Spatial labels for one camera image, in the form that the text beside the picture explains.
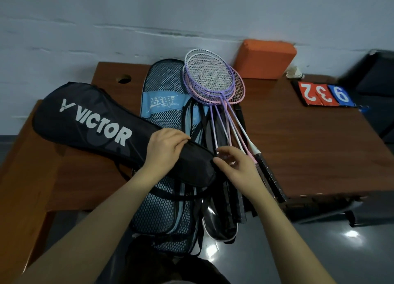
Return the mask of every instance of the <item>black racket handle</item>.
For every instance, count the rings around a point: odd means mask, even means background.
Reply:
[[[269,183],[267,181],[267,178],[264,176],[263,171],[261,171],[259,164],[256,163],[255,165],[256,165],[257,172],[259,172],[261,180],[263,181],[264,185],[266,186],[266,188],[269,191],[269,193],[271,194],[271,196],[276,200],[275,194],[273,193],[271,186],[269,185]]]
[[[271,187],[274,195],[277,197],[277,201],[279,203],[286,202],[287,201],[287,196],[283,192],[281,186],[279,185],[279,182],[275,178],[272,170],[268,167],[267,162],[261,155],[261,153],[257,153],[254,155],[254,158],[256,159],[260,170],[264,174],[265,178],[267,179],[267,182],[269,183],[269,186]]]

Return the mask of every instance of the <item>forearm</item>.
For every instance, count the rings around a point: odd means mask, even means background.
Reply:
[[[252,198],[284,284],[335,283],[265,187]]]
[[[16,283],[92,283],[138,207],[159,179],[138,171],[123,187],[40,257]]]

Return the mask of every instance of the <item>wall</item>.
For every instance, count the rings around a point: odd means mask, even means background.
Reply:
[[[339,76],[394,49],[391,0],[0,0],[0,135],[98,61],[151,64],[195,47],[231,62],[244,38],[295,44],[304,73]]]

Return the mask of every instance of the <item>black pants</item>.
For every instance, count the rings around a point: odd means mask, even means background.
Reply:
[[[170,256],[157,252],[150,239],[139,236],[132,241],[126,255],[122,284],[161,284],[171,280],[195,284],[230,284],[208,260],[184,257],[175,264]]]

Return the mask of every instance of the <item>gray floor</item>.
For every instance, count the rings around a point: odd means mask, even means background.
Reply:
[[[0,141],[0,163],[10,149],[10,142]],[[367,210],[369,218],[374,214],[394,213],[392,192],[376,197]],[[51,229],[47,247],[50,247],[86,213],[58,212]],[[258,218],[248,214],[248,222],[239,226],[236,241],[232,245],[217,243],[204,237],[200,257],[210,260],[232,284],[280,283],[264,230]],[[347,221],[314,222],[295,225],[322,264],[338,283],[392,283],[394,279],[394,224],[351,228]],[[118,256],[111,264],[119,264],[131,241],[127,232],[118,246]],[[98,283],[108,283],[101,275]]]

